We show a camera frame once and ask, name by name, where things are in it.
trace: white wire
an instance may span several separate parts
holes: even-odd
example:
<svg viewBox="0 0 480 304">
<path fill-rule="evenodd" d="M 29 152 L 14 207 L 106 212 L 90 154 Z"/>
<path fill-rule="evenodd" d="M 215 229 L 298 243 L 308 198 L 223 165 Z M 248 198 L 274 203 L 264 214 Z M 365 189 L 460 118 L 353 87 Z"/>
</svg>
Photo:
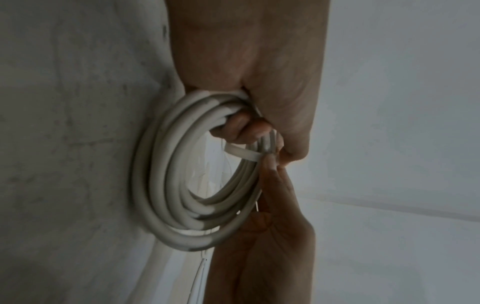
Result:
<svg viewBox="0 0 480 304">
<path fill-rule="evenodd" d="M 211 248 L 235 233 L 255 206 L 261 192 L 256 162 L 243 159 L 228 183 L 209 198 L 191 193 L 185 182 L 187 160 L 198 138 L 248 107 L 252 105 L 243 91 L 194 91 L 143 134 L 133 161 L 133 200 L 147 227 L 166 245 L 184 251 Z M 274 152 L 274 132 L 247 148 L 255 155 Z M 220 229 L 210 234 L 185 234 L 217 226 Z"/>
</svg>

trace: cord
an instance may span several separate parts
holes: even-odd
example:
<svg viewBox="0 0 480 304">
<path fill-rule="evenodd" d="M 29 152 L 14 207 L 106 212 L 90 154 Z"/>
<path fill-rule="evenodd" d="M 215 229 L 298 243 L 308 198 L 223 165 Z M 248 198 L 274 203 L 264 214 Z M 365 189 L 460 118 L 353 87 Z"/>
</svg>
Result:
<svg viewBox="0 0 480 304">
<path fill-rule="evenodd" d="M 183 251 L 214 247 L 235 233 L 255 206 L 261 192 L 255 161 L 275 151 L 273 131 L 248 145 L 248 150 L 227 148 L 231 146 L 227 144 L 225 150 L 243 159 L 212 197 L 200 198 L 185 182 L 187 160 L 198 138 L 244 108 L 253 108 L 244 91 L 193 91 L 153 120 L 142 135 L 133 160 L 133 201 L 147 227 L 164 244 Z M 191 235 L 192 230 L 205 232 L 217 226 L 220 229 L 210 234 Z"/>
</svg>

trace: coiled cable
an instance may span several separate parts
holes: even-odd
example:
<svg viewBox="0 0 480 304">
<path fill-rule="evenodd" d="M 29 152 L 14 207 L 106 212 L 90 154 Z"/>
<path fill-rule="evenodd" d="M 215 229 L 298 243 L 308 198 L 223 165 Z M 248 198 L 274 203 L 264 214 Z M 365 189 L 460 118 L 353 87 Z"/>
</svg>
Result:
<svg viewBox="0 0 480 304">
<path fill-rule="evenodd" d="M 164 244 L 183 251 L 214 247 L 235 233 L 255 206 L 261 193 L 257 161 L 275 150 L 273 131 L 248 150 L 227 144 L 225 151 L 242 161 L 213 196 L 200 198 L 189 191 L 185 177 L 197 140 L 244 108 L 254 108 L 244 91 L 193 91 L 144 132 L 133 160 L 131 190 L 145 225 Z M 218 226 L 210 234 L 192 235 Z"/>
</svg>

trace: human hand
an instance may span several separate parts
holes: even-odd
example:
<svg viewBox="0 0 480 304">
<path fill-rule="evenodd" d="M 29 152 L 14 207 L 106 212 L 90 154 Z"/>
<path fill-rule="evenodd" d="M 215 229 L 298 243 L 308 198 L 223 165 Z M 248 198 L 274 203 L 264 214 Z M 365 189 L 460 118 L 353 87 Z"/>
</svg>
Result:
<svg viewBox="0 0 480 304">
<path fill-rule="evenodd" d="M 214 136 L 252 143 L 275 128 L 280 165 L 308 154 L 330 0 L 167 0 L 173 59 L 187 91 L 245 89 L 242 111 Z"/>
<path fill-rule="evenodd" d="M 261 163 L 262 196 L 236 234 L 215 247 L 204 303 L 310 303 L 315 232 L 275 156 Z"/>
</svg>

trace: wire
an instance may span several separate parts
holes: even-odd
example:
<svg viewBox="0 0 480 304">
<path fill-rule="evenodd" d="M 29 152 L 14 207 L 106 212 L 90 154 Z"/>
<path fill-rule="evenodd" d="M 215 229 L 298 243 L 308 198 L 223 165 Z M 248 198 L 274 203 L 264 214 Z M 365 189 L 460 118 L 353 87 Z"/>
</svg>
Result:
<svg viewBox="0 0 480 304">
<path fill-rule="evenodd" d="M 144 132 L 133 160 L 133 201 L 146 226 L 164 244 L 183 251 L 208 249 L 235 233 L 247 219 L 261 192 L 259 164 L 253 160 L 275 151 L 274 132 L 247 146 L 250 151 L 231 149 L 231 154 L 251 161 L 242 159 L 228 183 L 212 197 L 190 192 L 185 171 L 198 138 L 249 107 L 253 108 L 244 91 L 193 91 Z M 210 234 L 191 233 L 217 226 L 220 229 Z"/>
</svg>

